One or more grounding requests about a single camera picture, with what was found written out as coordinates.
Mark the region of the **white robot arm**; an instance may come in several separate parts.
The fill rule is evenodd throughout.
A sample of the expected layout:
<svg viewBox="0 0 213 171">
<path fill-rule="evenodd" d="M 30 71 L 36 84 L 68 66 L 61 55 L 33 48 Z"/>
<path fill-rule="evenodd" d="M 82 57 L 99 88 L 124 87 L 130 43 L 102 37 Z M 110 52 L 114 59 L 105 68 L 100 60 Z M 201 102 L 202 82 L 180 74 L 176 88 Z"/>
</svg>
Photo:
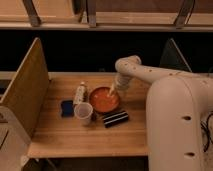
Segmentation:
<svg viewBox="0 0 213 171">
<path fill-rule="evenodd" d="M 205 171 L 201 118 L 213 111 L 213 78 L 150 67 L 136 56 L 115 62 L 116 90 L 133 78 L 150 84 L 146 97 L 149 171 Z"/>
</svg>

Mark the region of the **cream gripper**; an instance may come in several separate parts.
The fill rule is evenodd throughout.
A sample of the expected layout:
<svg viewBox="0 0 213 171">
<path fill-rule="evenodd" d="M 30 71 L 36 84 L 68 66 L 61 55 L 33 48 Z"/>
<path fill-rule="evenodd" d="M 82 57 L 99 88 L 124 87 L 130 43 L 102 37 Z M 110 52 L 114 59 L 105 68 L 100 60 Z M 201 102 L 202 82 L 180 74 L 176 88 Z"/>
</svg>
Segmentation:
<svg viewBox="0 0 213 171">
<path fill-rule="evenodd" d="M 117 74 L 115 77 L 115 84 L 113 83 L 109 90 L 109 96 L 115 94 L 116 90 L 126 90 L 129 88 L 131 78 L 122 74 Z"/>
</svg>

